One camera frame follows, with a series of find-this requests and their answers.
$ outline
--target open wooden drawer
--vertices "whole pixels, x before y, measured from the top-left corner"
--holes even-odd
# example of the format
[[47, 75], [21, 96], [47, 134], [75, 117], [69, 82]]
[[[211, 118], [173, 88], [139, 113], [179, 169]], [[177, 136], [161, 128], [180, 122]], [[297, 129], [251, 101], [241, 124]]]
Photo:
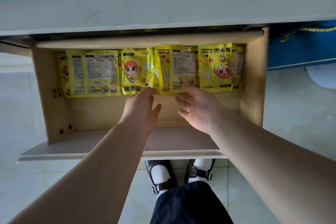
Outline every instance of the open wooden drawer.
[[[65, 98], [61, 94], [56, 53], [65, 48], [115, 50], [147, 48], [158, 44], [237, 43], [245, 46], [243, 89], [216, 93], [229, 109], [262, 126], [267, 68], [268, 28], [259, 31], [115, 37], [38, 42], [31, 48], [48, 142], [20, 156], [21, 160], [82, 158], [120, 119], [128, 96]], [[162, 104], [157, 129], [149, 136], [144, 159], [224, 158], [212, 139], [190, 125], [177, 113], [174, 96], [155, 95]]]

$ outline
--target gold rope handle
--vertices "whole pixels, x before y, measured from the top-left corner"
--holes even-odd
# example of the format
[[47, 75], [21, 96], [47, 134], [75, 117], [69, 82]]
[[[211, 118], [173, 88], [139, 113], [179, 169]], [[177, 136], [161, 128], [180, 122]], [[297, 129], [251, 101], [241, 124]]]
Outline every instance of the gold rope handle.
[[[333, 28], [301, 28], [300, 31], [310, 31], [310, 32], [329, 32], [336, 30], [336, 27]], [[289, 33], [288, 35], [285, 35], [280, 42], [286, 42], [288, 39], [290, 39], [293, 35], [296, 34], [297, 31]]]

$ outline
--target shoe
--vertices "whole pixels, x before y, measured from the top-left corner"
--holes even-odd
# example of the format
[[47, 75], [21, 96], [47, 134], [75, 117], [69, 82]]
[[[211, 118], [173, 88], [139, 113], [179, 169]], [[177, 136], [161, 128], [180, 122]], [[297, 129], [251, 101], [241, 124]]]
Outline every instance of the shoe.
[[208, 171], [204, 171], [201, 169], [197, 169], [197, 167], [194, 167], [193, 164], [195, 163], [195, 159], [191, 159], [189, 161], [187, 171], [185, 172], [184, 183], [187, 184], [189, 178], [196, 178], [196, 177], [202, 177], [207, 180], [211, 180], [212, 179], [212, 167], [213, 167], [213, 164], [215, 163], [215, 160], [216, 159], [213, 158], [210, 169]]
[[[177, 186], [177, 182], [175, 179], [175, 175], [173, 173], [173, 168], [171, 167], [170, 160], [146, 160], [145, 161], [146, 169], [148, 171], [149, 177], [153, 183], [151, 186], [152, 192], [154, 195], [158, 195], [160, 191], [165, 190], [165, 189], [172, 189]], [[166, 182], [162, 182], [159, 184], [154, 184], [152, 175], [151, 175], [151, 170], [154, 166], [157, 165], [163, 165], [164, 167], [167, 168], [168, 173], [170, 175], [170, 178]]]

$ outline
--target forearm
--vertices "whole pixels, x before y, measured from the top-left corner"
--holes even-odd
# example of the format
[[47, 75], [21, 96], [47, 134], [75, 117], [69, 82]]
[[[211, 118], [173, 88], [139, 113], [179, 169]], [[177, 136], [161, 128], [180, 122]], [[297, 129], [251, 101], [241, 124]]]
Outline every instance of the forearm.
[[117, 223], [146, 136], [117, 124], [71, 171], [11, 223]]
[[336, 221], [336, 162], [288, 142], [241, 115], [223, 118], [218, 114], [210, 127], [218, 147], [283, 223]]

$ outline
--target yellow packet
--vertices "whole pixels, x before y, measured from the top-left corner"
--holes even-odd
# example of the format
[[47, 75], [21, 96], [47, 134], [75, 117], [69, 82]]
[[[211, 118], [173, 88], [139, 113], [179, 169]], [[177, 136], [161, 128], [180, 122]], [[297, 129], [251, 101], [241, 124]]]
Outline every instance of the yellow packet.
[[200, 66], [198, 62], [198, 46], [191, 47], [192, 52], [195, 54], [195, 63], [196, 63], [196, 83], [197, 88], [200, 87]]
[[241, 82], [241, 70], [243, 67], [243, 47], [232, 46], [232, 56], [231, 56], [231, 79], [234, 90], [240, 90], [242, 88]]
[[87, 51], [65, 50], [68, 58], [69, 87], [71, 95], [69, 98], [86, 97], [84, 91], [84, 73], [82, 65], [82, 56]]
[[196, 64], [193, 51], [173, 44], [169, 48], [169, 60], [170, 93], [182, 93], [182, 85], [195, 86]]
[[69, 82], [69, 69], [68, 69], [68, 57], [66, 53], [57, 53], [57, 62], [59, 74], [61, 76], [61, 85], [63, 89], [63, 95], [66, 98], [71, 96], [70, 82]]
[[121, 62], [124, 95], [139, 93], [144, 88], [153, 86], [154, 63], [151, 49], [123, 49]]
[[123, 73], [123, 66], [121, 64], [121, 52], [123, 50], [118, 50], [118, 70], [119, 70], [119, 85], [120, 85], [120, 95], [123, 95], [123, 91], [121, 90], [121, 75]]
[[120, 96], [118, 51], [96, 50], [82, 56], [85, 94], [88, 97]]
[[160, 79], [158, 71], [158, 63], [155, 58], [155, 48], [153, 48], [153, 62], [154, 62], [154, 78], [153, 78], [153, 88], [156, 88], [156, 94], [159, 94], [160, 91]]
[[209, 92], [232, 91], [232, 44], [199, 45], [199, 85]]
[[160, 95], [170, 95], [169, 85], [169, 45], [157, 45], [154, 49], [154, 56], [159, 74]]

